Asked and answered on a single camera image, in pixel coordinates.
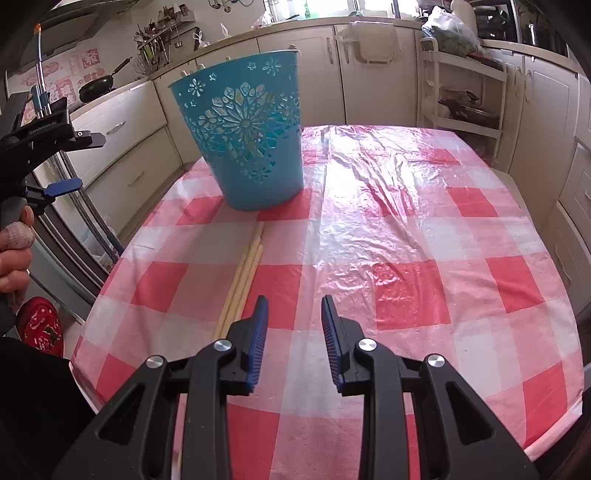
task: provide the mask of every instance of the black pants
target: black pants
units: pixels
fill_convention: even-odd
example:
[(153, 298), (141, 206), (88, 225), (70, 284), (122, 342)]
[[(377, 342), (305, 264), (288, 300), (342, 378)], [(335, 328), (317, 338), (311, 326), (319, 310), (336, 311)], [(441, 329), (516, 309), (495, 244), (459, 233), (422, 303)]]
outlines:
[(0, 338), (0, 478), (45, 480), (95, 414), (68, 360)]

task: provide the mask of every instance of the human hand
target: human hand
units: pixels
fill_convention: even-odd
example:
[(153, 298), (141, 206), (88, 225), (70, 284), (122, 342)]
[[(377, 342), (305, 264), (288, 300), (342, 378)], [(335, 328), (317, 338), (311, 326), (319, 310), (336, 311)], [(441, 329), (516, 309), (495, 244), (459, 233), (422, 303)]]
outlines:
[(15, 311), (22, 305), (29, 286), (27, 268), (33, 258), (30, 247), (35, 241), (34, 221), (33, 211), (26, 206), (20, 221), (0, 232), (0, 293), (14, 292)]

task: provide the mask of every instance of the plastic table cover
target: plastic table cover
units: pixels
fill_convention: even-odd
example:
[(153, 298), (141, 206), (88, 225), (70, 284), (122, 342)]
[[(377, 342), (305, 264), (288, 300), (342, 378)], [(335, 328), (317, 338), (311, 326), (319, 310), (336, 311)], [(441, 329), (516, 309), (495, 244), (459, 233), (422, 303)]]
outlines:
[[(357, 478), (363, 400), (332, 383), (325, 294), (395, 353), (444, 355), (539, 457), (581, 413), (582, 357), (552, 259), (505, 186), (447, 131), (306, 128), (302, 150), (304, 189), (272, 209), (232, 210), (203, 159), (172, 186), (86, 322), (72, 360), (85, 393), (100, 406), (148, 356), (210, 343), (265, 222), (244, 316), (266, 295), (269, 331), (255, 392), (228, 399), (235, 479)], [(409, 402), (407, 424), (417, 479)]]

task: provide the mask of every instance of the chopstick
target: chopstick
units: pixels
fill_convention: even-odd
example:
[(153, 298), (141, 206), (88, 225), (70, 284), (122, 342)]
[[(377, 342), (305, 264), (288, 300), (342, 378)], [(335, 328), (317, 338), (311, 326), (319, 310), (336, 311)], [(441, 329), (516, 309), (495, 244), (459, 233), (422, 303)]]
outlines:
[(217, 320), (213, 340), (224, 338), (228, 334), (232, 323), (237, 319), (236, 317), (242, 314), (252, 285), (252, 279), (262, 255), (261, 235), (263, 227), (264, 223), (262, 222), (256, 226), (252, 241), (238, 262), (228, 295)]

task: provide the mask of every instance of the red shoe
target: red shoe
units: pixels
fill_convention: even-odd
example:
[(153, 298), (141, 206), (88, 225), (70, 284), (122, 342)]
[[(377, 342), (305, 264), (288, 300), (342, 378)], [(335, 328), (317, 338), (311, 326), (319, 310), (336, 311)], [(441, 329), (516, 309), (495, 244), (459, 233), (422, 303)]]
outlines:
[(49, 353), (64, 356), (64, 334), (56, 308), (43, 297), (33, 297), (18, 311), (17, 331), (23, 343)]

